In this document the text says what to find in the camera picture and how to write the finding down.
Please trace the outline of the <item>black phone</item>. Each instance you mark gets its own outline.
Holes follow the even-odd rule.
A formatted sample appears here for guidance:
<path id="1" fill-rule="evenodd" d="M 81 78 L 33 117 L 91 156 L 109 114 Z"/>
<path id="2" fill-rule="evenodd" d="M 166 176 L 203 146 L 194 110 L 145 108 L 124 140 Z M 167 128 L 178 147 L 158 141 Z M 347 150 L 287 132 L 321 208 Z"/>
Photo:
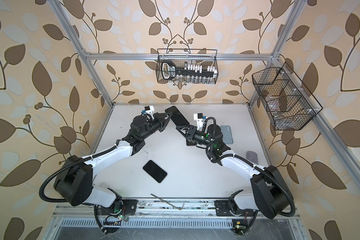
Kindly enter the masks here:
<path id="1" fill-rule="evenodd" d="M 168 173 L 163 170 L 159 165 L 154 161 L 149 160 L 144 166 L 143 170 L 150 175 L 157 183 L 161 183 L 168 175 Z"/>
<path id="2" fill-rule="evenodd" d="M 186 144 L 187 146 L 195 146 L 197 143 L 194 142 L 193 137 L 188 136 L 186 137 Z"/>
<path id="3" fill-rule="evenodd" d="M 187 126 L 189 125 L 189 121 L 184 117 L 184 115 L 179 111 L 176 106 L 171 106 L 165 109 L 166 113 L 172 113 L 171 121 L 174 123 L 176 127 L 179 126 Z"/>

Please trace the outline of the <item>pale blue phone case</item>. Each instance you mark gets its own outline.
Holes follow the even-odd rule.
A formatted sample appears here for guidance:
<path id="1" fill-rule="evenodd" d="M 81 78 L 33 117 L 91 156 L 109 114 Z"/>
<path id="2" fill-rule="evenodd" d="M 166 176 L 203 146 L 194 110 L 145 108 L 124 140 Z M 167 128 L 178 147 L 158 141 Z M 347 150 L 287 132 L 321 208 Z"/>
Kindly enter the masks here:
<path id="1" fill-rule="evenodd" d="M 223 142 L 226 145 L 232 145 L 234 143 L 232 129 L 228 125 L 221 125 L 221 133 L 223 134 Z"/>

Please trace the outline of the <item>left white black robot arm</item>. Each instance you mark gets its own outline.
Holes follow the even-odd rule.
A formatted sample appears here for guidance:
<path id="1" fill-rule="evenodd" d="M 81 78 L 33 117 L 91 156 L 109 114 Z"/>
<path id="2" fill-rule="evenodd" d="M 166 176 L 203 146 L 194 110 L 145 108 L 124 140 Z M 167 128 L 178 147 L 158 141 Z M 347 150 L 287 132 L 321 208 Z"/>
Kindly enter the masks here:
<path id="1" fill-rule="evenodd" d="M 95 186 L 94 178 L 116 162 L 138 153 L 149 136 L 165 130 L 172 115 L 143 112 L 133 119 L 128 134 L 112 147 L 82 158 L 69 157 L 61 169 L 42 183 L 39 197 L 48 203 L 93 205 L 108 210 L 111 215 L 122 215 L 125 211 L 122 197 L 110 188 Z"/>

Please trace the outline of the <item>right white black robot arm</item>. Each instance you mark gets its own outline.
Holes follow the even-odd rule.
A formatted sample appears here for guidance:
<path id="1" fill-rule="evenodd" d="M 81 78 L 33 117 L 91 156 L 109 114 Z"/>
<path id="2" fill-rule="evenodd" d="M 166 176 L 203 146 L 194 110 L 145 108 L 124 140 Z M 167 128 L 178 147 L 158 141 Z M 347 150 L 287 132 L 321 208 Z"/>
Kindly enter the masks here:
<path id="1" fill-rule="evenodd" d="M 221 128 L 205 119 L 197 126 L 177 126 L 177 131 L 189 142 L 205 147 L 208 159 L 228 168 L 251 184 L 251 193 L 238 190 L 228 198 L 230 213 L 241 215 L 245 210 L 261 212 L 268 219 L 277 215 L 292 217 L 296 213 L 293 195 L 280 171 L 270 165 L 263 167 L 236 154 L 224 143 Z"/>

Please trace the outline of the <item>black phone tilted front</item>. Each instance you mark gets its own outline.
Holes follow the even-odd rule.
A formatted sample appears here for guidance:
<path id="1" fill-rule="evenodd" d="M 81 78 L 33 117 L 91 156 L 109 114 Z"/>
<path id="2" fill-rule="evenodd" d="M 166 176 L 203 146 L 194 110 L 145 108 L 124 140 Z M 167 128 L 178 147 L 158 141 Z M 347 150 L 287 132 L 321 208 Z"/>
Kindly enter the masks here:
<path id="1" fill-rule="evenodd" d="M 154 161 L 149 160 L 144 166 L 143 170 L 150 175 L 157 183 L 161 183 L 168 175 L 168 173 L 163 170 L 159 165 Z"/>

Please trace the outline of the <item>black socket holder tool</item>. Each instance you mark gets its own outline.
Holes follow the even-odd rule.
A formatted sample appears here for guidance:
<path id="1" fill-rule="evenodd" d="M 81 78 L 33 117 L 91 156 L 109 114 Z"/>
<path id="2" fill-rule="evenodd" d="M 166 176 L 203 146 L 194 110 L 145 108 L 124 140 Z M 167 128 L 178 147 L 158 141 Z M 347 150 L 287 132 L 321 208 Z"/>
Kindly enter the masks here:
<path id="1" fill-rule="evenodd" d="M 203 67 L 202 65 L 192 65 L 188 62 L 175 64 L 175 62 L 171 60 L 162 61 L 158 71 L 165 80 L 180 80 L 183 77 L 185 77 L 186 80 L 217 79 L 219 75 L 218 69 L 215 66 Z"/>

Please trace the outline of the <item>grey oval pad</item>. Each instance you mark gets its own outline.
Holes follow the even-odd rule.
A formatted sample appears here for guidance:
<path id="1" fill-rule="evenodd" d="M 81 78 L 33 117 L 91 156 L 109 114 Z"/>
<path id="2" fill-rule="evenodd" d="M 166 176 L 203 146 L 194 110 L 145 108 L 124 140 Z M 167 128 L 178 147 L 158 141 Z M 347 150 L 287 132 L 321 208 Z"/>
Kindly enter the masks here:
<path id="1" fill-rule="evenodd" d="M 258 155 L 256 152 L 253 152 L 253 151 L 246 152 L 246 159 L 256 165 L 259 163 Z"/>

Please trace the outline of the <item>metal hex key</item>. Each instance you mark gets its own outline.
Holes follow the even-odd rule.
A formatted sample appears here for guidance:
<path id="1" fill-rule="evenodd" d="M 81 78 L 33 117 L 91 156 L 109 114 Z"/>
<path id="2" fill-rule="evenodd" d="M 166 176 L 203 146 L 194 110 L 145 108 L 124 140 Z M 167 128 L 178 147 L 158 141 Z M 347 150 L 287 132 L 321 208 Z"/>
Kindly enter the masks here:
<path id="1" fill-rule="evenodd" d="M 158 200 L 160 200 L 161 202 L 169 205 L 170 207 L 172 207 L 172 208 L 175 209 L 175 210 L 182 211 L 182 210 L 184 209 L 185 203 L 183 203 L 183 205 L 182 205 L 181 207 L 177 207 L 177 206 L 173 205 L 171 202 L 166 201 L 166 200 L 164 200 L 163 198 L 160 198 L 160 197 L 158 197 L 158 196 L 156 196 L 156 195 L 154 195 L 154 194 L 151 194 L 151 196 L 154 197 L 154 198 L 156 198 L 156 199 L 158 199 Z"/>

